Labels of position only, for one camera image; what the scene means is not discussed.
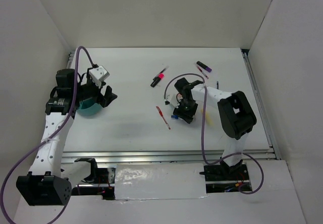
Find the pink black highlighter marker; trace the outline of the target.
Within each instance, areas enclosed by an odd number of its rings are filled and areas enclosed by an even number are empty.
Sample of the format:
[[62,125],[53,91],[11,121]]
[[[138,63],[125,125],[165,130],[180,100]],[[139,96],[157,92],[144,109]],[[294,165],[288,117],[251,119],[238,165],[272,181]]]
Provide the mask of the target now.
[[154,88],[162,79],[164,78],[164,74],[160,73],[158,74],[154,79],[153,82],[151,83],[151,87]]

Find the red clear pen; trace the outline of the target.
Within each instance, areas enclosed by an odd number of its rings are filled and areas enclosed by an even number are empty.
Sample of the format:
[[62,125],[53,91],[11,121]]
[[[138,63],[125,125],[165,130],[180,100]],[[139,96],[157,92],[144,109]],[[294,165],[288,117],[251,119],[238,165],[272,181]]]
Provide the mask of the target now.
[[208,75],[199,66],[196,67],[206,79],[209,79]]

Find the purple black highlighter marker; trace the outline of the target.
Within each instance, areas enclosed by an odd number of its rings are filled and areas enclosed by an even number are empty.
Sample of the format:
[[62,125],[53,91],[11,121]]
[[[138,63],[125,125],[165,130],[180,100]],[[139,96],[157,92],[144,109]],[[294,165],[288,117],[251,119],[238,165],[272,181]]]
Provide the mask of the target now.
[[200,61],[197,61],[196,64],[209,73],[212,71],[212,69],[209,66],[205,65],[204,63],[202,63]]

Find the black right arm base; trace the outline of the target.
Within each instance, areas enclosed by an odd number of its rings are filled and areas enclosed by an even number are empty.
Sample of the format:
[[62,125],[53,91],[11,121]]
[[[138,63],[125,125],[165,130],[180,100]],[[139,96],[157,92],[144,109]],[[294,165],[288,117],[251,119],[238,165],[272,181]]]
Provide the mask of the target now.
[[199,174],[204,176],[206,182],[249,181],[248,169],[243,160],[234,166],[228,166],[224,161],[217,165],[205,165]]

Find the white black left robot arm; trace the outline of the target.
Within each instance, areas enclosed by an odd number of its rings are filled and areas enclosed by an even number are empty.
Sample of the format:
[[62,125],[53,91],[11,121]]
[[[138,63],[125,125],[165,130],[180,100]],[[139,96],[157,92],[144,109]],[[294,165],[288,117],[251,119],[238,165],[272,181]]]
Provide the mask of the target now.
[[46,103],[46,124],[42,145],[25,176],[19,176],[16,187],[30,206],[66,206],[72,190],[82,180],[94,183],[99,169],[94,158],[78,158],[61,170],[61,160],[76,111],[84,103],[107,107],[117,96],[107,86],[109,72],[103,66],[89,68],[86,83],[77,81],[73,69],[57,71],[57,86]]

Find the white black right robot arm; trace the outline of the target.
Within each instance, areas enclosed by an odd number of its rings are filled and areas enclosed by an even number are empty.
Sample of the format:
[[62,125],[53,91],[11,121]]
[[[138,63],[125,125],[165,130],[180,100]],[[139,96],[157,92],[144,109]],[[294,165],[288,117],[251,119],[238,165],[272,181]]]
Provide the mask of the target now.
[[246,95],[242,91],[221,91],[206,86],[200,80],[190,83],[186,78],[177,80],[175,89],[182,98],[175,105],[173,114],[186,123],[190,124],[193,121],[198,108],[197,101],[203,102],[203,106],[208,105],[219,111],[221,126],[228,140],[222,155],[227,158],[220,163],[220,173],[224,179],[232,179],[242,165],[241,153],[245,148],[248,133],[257,122]]

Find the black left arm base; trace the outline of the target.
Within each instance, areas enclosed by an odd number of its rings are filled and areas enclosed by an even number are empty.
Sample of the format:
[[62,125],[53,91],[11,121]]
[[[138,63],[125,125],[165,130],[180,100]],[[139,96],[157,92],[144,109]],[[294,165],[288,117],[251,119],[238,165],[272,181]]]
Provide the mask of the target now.
[[80,180],[86,184],[108,184],[111,186],[115,183],[116,169],[114,167],[99,167],[95,158],[77,158],[74,163],[86,162],[89,165],[89,171]]

